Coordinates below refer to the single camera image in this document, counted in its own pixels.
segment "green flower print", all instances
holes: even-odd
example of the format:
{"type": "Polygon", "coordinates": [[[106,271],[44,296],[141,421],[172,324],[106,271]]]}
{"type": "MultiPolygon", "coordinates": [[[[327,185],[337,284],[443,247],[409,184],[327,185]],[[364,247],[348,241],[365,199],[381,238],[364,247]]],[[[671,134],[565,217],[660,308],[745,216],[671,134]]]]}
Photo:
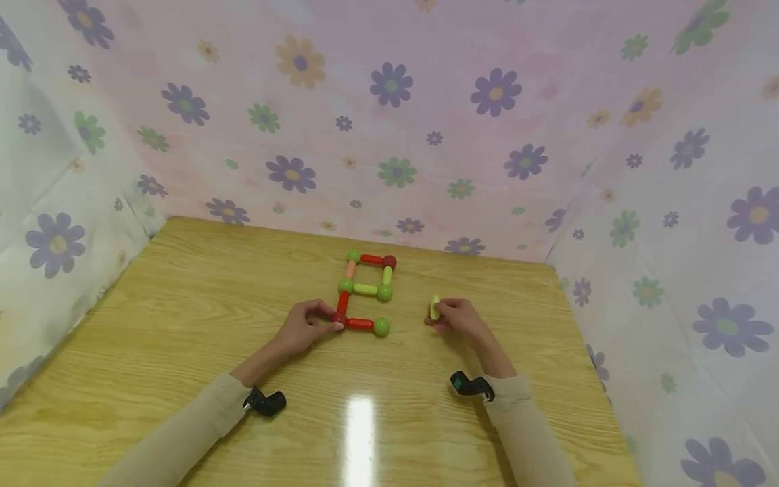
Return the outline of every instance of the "green flower print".
{"type": "Polygon", "coordinates": [[[94,155],[98,149],[105,147],[102,137],[105,135],[105,129],[97,126],[97,117],[94,115],[86,116],[82,111],[77,111],[75,115],[76,128],[79,130],[81,140],[89,149],[90,154],[94,155]]]}
{"type": "Polygon", "coordinates": [[[622,48],[622,59],[632,61],[635,58],[640,58],[643,50],[649,45],[647,39],[649,39],[649,36],[637,34],[634,38],[625,41],[625,47],[622,48]]]}
{"type": "Polygon", "coordinates": [[[627,210],[622,212],[619,218],[614,219],[614,229],[609,234],[612,238],[612,245],[616,247],[619,245],[620,249],[625,248],[628,242],[632,242],[636,237],[636,229],[638,228],[638,218],[636,218],[636,212],[627,210]]]}
{"type": "Polygon", "coordinates": [[[660,384],[663,386],[663,390],[667,393],[676,392],[676,381],[671,374],[663,374],[660,376],[660,384]]]}
{"type": "Polygon", "coordinates": [[[686,53],[692,44],[705,46],[711,42],[712,29],[722,27],[730,18],[727,12],[718,12],[727,0],[709,0],[698,9],[687,26],[676,34],[674,49],[677,55],[686,53]]]}
{"type": "Polygon", "coordinates": [[[391,157],[389,161],[379,164],[382,169],[379,172],[379,177],[385,179],[384,184],[388,186],[397,186],[403,188],[406,183],[412,184],[414,182],[413,176],[417,174],[417,170],[411,167],[411,162],[408,159],[398,160],[397,157],[391,157]]]}
{"type": "Polygon", "coordinates": [[[453,198],[463,199],[466,196],[470,196],[474,189],[476,189],[476,186],[471,184],[470,179],[458,179],[457,182],[449,183],[448,193],[453,198]]]}
{"type": "Polygon", "coordinates": [[[636,287],[633,295],[638,298],[638,304],[649,309],[660,305],[660,297],[665,294],[665,291],[660,287],[660,282],[657,279],[651,280],[644,276],[641,281],[636,281],[633,285],[636,287]]]}
{"type": "Polygon", "coordinates": [[[143,143],[154,150],[161,150],[166,152],[168,147],[170,147],[170,145],[167,143],[167,140],[165,139],[165,136],[157,133],[157,131],[154,129],[141,127],[141,129],[138,131],[138,135],[141,136],[143,143]]]}
{"type": "Polygon", "coordinates": [[[631,435],[625,436],[625,444],[628,446],[628,451],[631,455],[638,453],[638,442],[631,435]]]}
{"type": "Polygon", "coordinates": [[[279,116],[273,113],[268,105],[261,107],[255,103],[254,107],[249,109],[249,120],[257,125],[260,132],[275,133],[281,128],[278,122],[279,116]]]}

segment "table surface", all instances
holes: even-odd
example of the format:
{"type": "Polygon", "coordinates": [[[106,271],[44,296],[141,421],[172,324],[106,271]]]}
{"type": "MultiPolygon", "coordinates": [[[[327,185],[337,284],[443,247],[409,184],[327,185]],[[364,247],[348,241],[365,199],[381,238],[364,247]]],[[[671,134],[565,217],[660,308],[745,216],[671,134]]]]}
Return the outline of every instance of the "table surface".
{"type": "MultiPolygon", "coordinates": [[[[263,228],[174,218],[0,416],[3,485],[93,485],[134,443],[273,336],[293,303],[335,305],[347,250],[393,254],[394,296],[353,296],[386,338],[346,330],[263,387],[287,409],[250,415],[183,485],[514,485],[481,402],[449,376],[480,371],[422,318],[469,298],[555,430],[579,485],[640,485],[554,271],[263,228]]],[[[378,283],[359,266],[355,280],[378,283]]]]}

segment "magnetic ball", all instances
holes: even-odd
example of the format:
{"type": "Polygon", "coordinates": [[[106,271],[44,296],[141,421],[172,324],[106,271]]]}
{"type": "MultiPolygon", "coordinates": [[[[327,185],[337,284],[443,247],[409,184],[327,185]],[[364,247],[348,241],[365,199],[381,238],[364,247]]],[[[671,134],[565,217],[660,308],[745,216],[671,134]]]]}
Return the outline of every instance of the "magnetic ball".
{"type": "Polygon", "coordinates": [[[397,265],[397,259],[395,256],[384,256],[384,267],[390,266],[392,267],[392,270],[395,270],[395,266],[397,265]]]}
{"type": "Polygon", "coordinates": [[[354,281],[352,279],[349,279],[348,277],[342,277],[338,281],[338,292],[344,292],[351,294],[354,292],[354,281]]]}
{"type": "Polygon", "coordinates": [[[386,337],[390,334],[390,321],[387,318],[378,318],[373,322],[373,334],[377,337],[386,337]]]}
{"type": "Polygon", "coordinates": [[[335,312],[335,313],[334,313],[334,314],[333,314],[333,315],[330,317],[330,322],[331,322],[331,323],[335,323],[335,322],[337,321],[338,323],[341,323],[341,324],[343,324],[344,326],[346,326],[346,319],[347,319],[347,318],[346,318],[346,315],[344,315],[342,312],[335,312]]]}
{"type": "Polygon", "coordinates": [[[376,292],[376,297],[379,301],[389,301],[392,299],[392,288],[386,284],[380,285],[376,292]]]}

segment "green ball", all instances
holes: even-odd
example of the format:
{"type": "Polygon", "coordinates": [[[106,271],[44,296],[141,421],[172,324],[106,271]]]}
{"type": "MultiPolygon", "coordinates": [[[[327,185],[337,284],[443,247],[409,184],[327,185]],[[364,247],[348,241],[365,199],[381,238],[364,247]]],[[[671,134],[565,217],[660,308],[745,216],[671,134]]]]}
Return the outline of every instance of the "green ball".
{"type": "Polygon", "coordinates": [[[379,291],[376,293],[376,297],[379,301],[389,301],[392,299],[392,288],[387,284],[379,286],[379,291]]]}
{"type": "Polygon", "coordinates": [[[338,292],[344,292],[351,294],[354,292],[354,281],[352,279],[349,279],[348,277],[342,277],[340,281],[338,281],[338,292]]]}
{"type": "Polygon", "coordinates": [[[378,318],[373,322],[373,334],[377,337],[386,337],[390,334],[390,321],[387,318],[378,318]]]}

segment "magnetic building toy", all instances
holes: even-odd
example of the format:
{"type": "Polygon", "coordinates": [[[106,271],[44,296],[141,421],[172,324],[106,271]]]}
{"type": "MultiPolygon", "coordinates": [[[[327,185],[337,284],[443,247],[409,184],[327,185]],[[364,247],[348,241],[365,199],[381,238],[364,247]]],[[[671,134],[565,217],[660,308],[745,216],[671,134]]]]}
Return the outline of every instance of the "magnetic building toy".
{"type": "Polygon", "coordinates": [[[377,318],[375,321],[371,319],[348,318],[346,311],[349,306],[349,297],[353,293],[375,296],[379,301],[384,302],[392,299],[392,272],[397,265],[397,259],[394,256],[370,256],[361,254],[356,250],[350,250],[347,253],[346,260],[346,276],[338,281],[338,306],[336,307],[336,313],[330,317],[330,320],[342,323],[346,328],[351,328],[352,330],[370,330],[377,337],[386,337],[390,334],[390,321],[387,318],[377,318]],[[359,263],[381,266],[383,268],[382,283],[379,286],[355,283],[354,273],[357,271],[359,263]]]}

